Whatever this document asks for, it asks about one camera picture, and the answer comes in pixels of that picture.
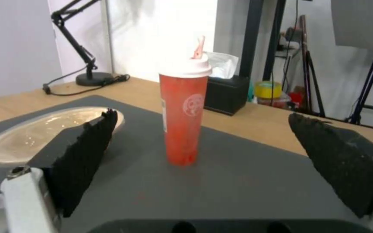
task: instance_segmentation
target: black desk lamp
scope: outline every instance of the black desk lamp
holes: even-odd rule
[[[93,5],[99,0],[91,0],[85,5],[81,6],[79,9],[70,9],[72,6],[74,6],[80,1],[81,0],[74,0],[66,6],[64,6],[63,8],[61,8],[60,10],[53,12],[51,15],[51,19],[53,23],[58,27],[58,29],[62,32],[64,37],[67,38],[68,42],[70,42],[73,48],[77,51],[77,53],[80,55],[83,61],[86,63],[86,74],[80,74],[76,77],[77,85],[103,86],[105,85],[105,83],[110,83],[114,81],[113,75],[106,72],[92,72],[92,70],[97,69],[97,66],[95,65],[96,59],[93,57],[91,53],[89,53],[89,51],[87,51],[83,46],[77,43],[76,39],[74,39],[74,37],[64,26],[64,23],[71,17],[82,12],[84,9],[88,8],[89,6]]]

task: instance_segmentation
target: yellow tape roll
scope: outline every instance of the yellow tape roll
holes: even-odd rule
[[[254,87],[254,96],[259,98],[271,98],[271,81],[257,82]],[[273,98],[281,96],[281,84],[274,82]]]

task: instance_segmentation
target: paper cup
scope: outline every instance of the paper cup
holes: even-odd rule
[[[197,159],[202,112],[211,66],[201,59],[174,59],[159,72],[166,154],[174,165]]]

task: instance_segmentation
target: logo on cup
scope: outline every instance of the logo on cup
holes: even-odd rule
[[[204,97],[201,94],[193,94],[184,101],[184,112],[191,117],[198,115],[204,107]]]

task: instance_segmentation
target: black tissue box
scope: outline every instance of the black tissue box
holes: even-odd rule
[[[208,78],[204,109],[234,115],[247,101],[250,78],[234,75],[231,79]]]

